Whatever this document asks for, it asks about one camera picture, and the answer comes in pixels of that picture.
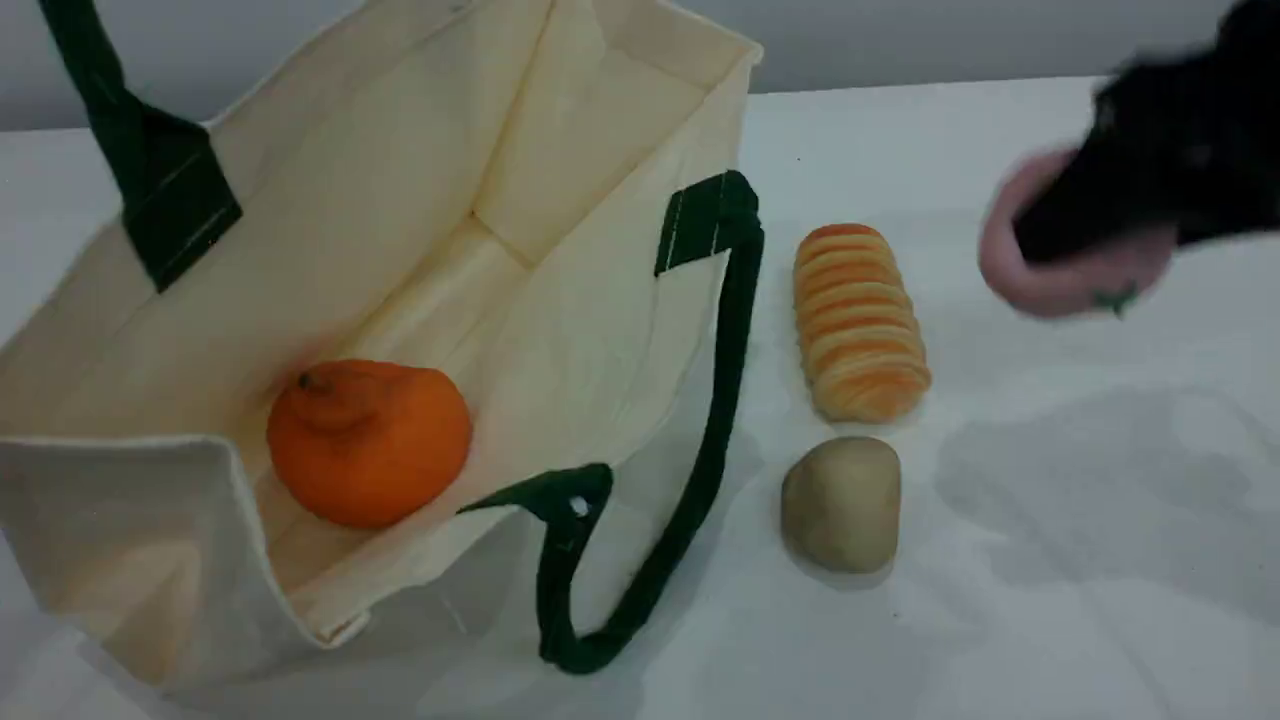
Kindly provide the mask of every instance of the stitching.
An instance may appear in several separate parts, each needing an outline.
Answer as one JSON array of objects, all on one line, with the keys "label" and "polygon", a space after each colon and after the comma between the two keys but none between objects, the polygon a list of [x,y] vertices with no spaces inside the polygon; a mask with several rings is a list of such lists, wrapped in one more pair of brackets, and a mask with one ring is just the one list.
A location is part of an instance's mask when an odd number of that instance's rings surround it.
[{"label": "stitching", "polygon": [[685,209],[685,193],[687,191],[680,191],[680,200],[676,200],[676,217],[671,219],[671,243],[667,245],[667,260],[663,263],[662,272],[671,269],[671,256],[676,252],[676,236],[680,234],[680,213]]},{"label": "stitching", "polygon": [[191,167],[192,163],[195,163],[196,160],[198,160],[201,155],[204,155],[204,152],[201,152],[200,150],[193,151],[187,158],[187,160],[183,161],[183,164],[178,165],[172,173],[169,173],[168,176],[165,176],[160,181],[160,183],[150,193],[147,193],[147,196],[142,200],[142,202],[138,204],[137,209],[133,210],[133,214],[137,214],[137,213],[142,211],[143,208],[146,208],[147,205],[150,205],[151,201],[155,200],[157,195],[160,195],[160,191],[164,190],[164,187],[166,184],[169,184],[170,182],[173,182],[174,178],[177,178],[179,174],[182,174],[182,172],[186,170],[188,167]]},{"label": "stitching", "polygon": [[179,260],[182,260],[183,258],[187,256],[187,251],[191,250],[191,247],[193,245],[196,245],[197,242],[200,242],[201,236],[204,236],[205,233],[207,233],[209,228],[214,223],[216,223],[219,218],[221,218],[223,215],[225,215],[227,213],[229,213],[232,210],[232,208],[233,208],[232,205],[223,205],[216,213],[214,213],[212,215],[210,215],[209,219],[205,220],[205,224],[202,224],[198,228],[196,228],[196,231],[193,233],[191,233],[191,237],[187,238],[187,242],[182,243],[182,247],[178,249],[177,252],[174,252],[173,255],[170,255],[169,256],[169,261],[165,263],[164,265],[161,265],[160,269],[156,270],[155,274],[160,275],[160,277],[164,277],[164,274],[168,273],[170,268],[173,268],[175,264],[178,264]]},{"label": "stitching", "polygon": [[724,210],[724,184],[726,184],[726,181],[728,181],[728,177],[721,176],[721,191],[719,191],[719,195],[716,197],[716,215],[717,215],[717,218],[716,218],[716,229],[712,231],[712,255],[716,255],[716,243],[719,241],[719,227],[721,227],[719,214],[723,213],[723,210]]}]

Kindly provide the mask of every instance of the black fabric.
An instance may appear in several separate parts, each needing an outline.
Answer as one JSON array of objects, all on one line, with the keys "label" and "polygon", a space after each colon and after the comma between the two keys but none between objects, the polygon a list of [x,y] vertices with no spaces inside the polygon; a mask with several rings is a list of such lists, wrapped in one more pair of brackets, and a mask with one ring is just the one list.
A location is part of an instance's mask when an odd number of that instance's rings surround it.
[{"label": "black fabric", "polygon": [[658,277],[685,263],[732,250],[741,234],[724,232],[731,217],[755,217],[759,199],[742,173],[728,170],[676,192],[667,204],[658,242]]},{"label": "black fabric", "polygon": [[[682,208],[672,213],[672,206],[677,204]],[[719,493],[737,415],[755,286],[764,252],[764,232],[756,208],[755,193],[746,178],[736,172],[677,192],[668,205],[669,227],[663,231],[662,245],[675,245],[659,247],[659,264],[663,252],[686,263],[696,259],[698,252],[707,258],[733,247],[719,296],[712,404],[684,495],[604,625],[590,634],[577,634],[570,612],[570,589],[582,551],[613,487],[613,471],[608,465],[545,473],[462,510],[518,505],[547,523],[538,566],[539,653],[566,673],[600,670],[631,642],[653,614],[667,582]],[[666,269],[678,264],[668,264]]]},{"label": "black fabric", "polygon": [[40,0],[124,199],[123,223],[163,292],[241,217],[202,127],[128,91],[92,0]]}]

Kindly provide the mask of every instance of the orange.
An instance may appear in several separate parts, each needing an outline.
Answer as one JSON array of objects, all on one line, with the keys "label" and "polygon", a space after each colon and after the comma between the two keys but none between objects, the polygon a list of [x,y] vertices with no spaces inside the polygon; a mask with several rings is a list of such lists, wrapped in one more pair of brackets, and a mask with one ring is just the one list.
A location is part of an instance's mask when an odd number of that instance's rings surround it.
[{"label": "orange", "polygon": [[439,370],[338,360],[280,392],[266,442],[276,477],[303,507],[339,525],[385,528],[457,479],[471,416]]}]

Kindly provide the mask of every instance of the toy bread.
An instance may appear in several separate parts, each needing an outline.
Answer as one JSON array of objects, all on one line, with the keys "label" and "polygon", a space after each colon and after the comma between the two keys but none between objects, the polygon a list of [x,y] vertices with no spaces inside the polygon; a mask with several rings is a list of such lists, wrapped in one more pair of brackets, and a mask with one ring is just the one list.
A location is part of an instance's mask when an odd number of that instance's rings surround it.
[{"label": "toy bread", "polygon": [[874,229],[809,233],[796,251],[795,310],[813,402],[828,419],[891,423],[929,389],[911,299]]}]

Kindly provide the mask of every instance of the potato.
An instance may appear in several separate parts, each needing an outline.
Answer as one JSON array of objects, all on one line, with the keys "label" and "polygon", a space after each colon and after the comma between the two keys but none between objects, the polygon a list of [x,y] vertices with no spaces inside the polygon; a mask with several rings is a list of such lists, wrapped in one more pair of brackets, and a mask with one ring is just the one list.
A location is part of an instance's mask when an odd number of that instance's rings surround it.
[{"label": "potato", "polygon": [[837,573],[874,573],[897,552],[901,464],[888,445],[861,437],[809,451],[782,483],[782,536]]}]

